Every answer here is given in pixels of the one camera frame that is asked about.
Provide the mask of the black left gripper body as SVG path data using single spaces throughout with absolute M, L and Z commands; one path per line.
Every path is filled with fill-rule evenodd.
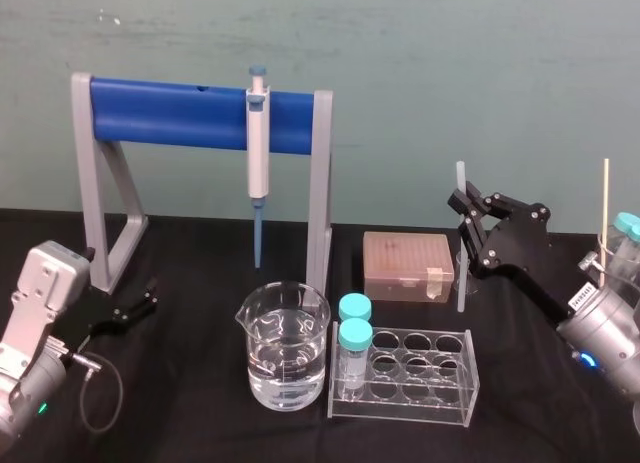
M 92 285 L 58 317 L 58 339 L 70 353 L 79 353 L 93 338 L 120 331 L 117 307 L 111 295 Z

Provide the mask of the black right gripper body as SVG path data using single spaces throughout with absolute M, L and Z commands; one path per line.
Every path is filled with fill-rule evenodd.
M 554 326 L 574 316 L 574 262 L 554 244 L 541 207 L 515 209 L 471 249 L 471 273 L 478 279 L 509 280 Z

